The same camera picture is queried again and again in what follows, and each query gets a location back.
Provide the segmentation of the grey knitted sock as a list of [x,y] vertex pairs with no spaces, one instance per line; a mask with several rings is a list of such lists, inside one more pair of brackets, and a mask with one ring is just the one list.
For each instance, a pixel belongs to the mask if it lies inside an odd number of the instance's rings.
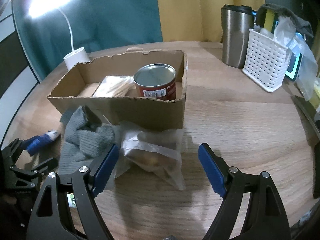
[[65,127],[58,165],[61,176],[90,165],[109,144],[120,145],[119,126],[103,124],[87,106],[68,109],[61,115],[60,122]]

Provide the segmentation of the clear snack bag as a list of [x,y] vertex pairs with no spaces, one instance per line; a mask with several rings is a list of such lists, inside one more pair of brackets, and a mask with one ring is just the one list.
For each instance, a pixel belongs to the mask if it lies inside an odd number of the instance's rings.
[[115,177],[137,165],[151,172],[174,188],[182,191],[185,182],[182,174],[183,129],[152,131],[137,124],[122,121],[114,127],[116,143],[119,146],[119,160]]

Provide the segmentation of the cardboard box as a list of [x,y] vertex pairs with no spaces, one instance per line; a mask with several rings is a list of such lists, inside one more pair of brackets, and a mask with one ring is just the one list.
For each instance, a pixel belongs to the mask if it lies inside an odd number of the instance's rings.
[[[151,63],[175,68],[176,100],[142,98],[137,90],[123,97],[93,97],[93,90],[106,76],[132,76]],[[183,127],[187,91],[187,58],[182,50],[127,50],[78,63],[53,88],[47,99],[60,112],[87,106],[101,121],[118,125],[130,121],[146,129],[163,131]]]

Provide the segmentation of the red tin can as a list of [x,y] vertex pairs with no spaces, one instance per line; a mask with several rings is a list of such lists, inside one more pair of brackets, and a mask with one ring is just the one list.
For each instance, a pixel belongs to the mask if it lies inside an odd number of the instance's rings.
[[148,64],[134,74],[133,80],[140,97],[160,100],[176,99],[176,70],[171,65]]

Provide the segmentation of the white desk lamp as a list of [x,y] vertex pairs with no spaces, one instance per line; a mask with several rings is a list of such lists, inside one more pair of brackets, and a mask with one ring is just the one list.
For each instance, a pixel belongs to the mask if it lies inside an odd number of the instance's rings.
[[67,22],[70,41],[71,41],[71,52],[63,57],[65,65],[68,70],[71,70],[74,66],[79,63],[89,63],[90,59],[85,51],[84,47],[78,49],[74,46],[74,35],[69,18],[63,11],[62,7],[67,5],[72,0],[31,0],[28,15],[32,18],[39,18],[51,11],[57,10],[64,17]]

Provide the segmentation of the teal curtain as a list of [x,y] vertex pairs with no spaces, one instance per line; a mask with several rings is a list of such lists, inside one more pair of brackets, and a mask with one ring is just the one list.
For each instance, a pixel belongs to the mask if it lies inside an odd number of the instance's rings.
[[[30,2],[12,0],[12,12],[29,63],[44,79],[71,52],[70,35],[57,10],[32,19]],[[75,48],[84,47],[88,53],[163,40],[157,0],[72,0],[62,9]]]

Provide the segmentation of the white perforated basket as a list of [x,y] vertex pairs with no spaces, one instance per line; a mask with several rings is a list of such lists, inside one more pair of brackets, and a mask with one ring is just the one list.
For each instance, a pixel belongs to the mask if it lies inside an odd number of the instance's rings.
[[291,51],[273,39],[249,29],[245,65],[242,72],[265,91],[281,87],[291,59]]

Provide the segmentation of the clear plastic bag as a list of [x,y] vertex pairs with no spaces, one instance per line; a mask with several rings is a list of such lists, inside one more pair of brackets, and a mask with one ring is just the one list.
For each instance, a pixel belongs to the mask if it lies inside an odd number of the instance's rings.
[[289,66],[289,78],[294,81],[303,98],[309,101],[313,95],[318,65],[306,42],[306,35],[297,29],[289,17],[280,16],[274,30],[274,40],[285,46],[298,61]]

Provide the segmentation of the dark grey cloth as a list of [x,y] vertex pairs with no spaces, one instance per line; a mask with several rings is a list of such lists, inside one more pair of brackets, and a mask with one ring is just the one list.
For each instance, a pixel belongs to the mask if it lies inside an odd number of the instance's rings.
[[309,38],[314,38],[312,26],[309,21],[306,21],[300,18],[292,10],[277,4],[272,4],[272,3],[263,4],[257,10],[256,25],[261,26],[261,23],[263,21],[262,18],[267,10],[272,10],[273,12],[277,13],[278,16],[281,16],[281,17],[289,17],[291,21],[295,24],[297,32]]

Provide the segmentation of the yellow green sponge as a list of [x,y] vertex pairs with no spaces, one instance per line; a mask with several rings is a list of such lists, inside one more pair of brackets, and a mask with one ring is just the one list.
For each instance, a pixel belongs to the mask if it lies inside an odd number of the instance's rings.
[[267,9],[263,28],[273,34],[277,24],[278,24],[278,14],[271,9]]

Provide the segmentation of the steel travel mug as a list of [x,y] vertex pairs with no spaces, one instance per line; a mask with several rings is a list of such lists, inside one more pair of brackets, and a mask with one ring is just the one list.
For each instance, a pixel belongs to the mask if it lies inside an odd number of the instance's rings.
[[254,27],[254,19],[251,7],[225,4],[221,8],[224,64],[234,68],[244,67],[249,30]]

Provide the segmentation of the yellow curtain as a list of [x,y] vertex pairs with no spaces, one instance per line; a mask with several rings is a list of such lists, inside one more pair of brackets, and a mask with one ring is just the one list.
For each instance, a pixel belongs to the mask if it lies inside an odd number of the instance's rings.
[[221,8],[225,4],[257,10],[264,3],[265,0],[158,0],[163,41],[220,42]]

